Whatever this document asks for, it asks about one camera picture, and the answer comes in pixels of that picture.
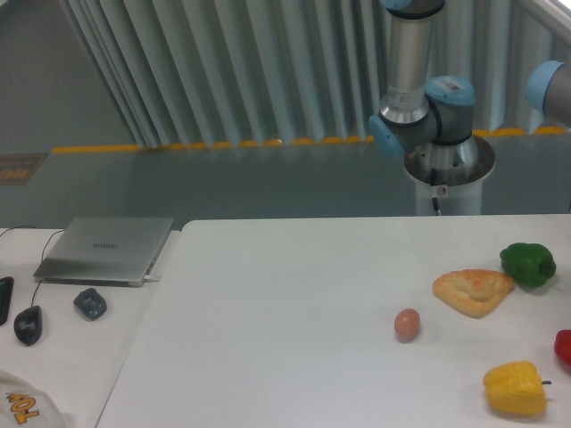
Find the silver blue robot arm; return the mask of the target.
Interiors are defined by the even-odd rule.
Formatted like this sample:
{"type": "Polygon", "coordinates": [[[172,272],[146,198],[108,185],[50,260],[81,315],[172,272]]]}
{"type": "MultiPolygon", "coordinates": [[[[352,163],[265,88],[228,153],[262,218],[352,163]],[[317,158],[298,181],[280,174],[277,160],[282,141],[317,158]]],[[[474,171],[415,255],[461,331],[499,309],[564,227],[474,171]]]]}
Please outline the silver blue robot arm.
{"type": "MultiPolygon", "coordinates": [[[[386,93],[379,112],[369,118],[369,130],[385,152],[401,156],[428,141],[455,145],[465,134],[447,139],[447,120],[438,111],[452,111],[451,129],[460,124],[471,129],[475,92],[460,79],[460,89],[428,91],[426,71],[434,17],[445,8],[444,1],[384,1],[391,15],[389,70],[386,93]]],[[[525,99],[543,116],[570,126],[570,63],[547,61],[529,74],[525,99]]]]}

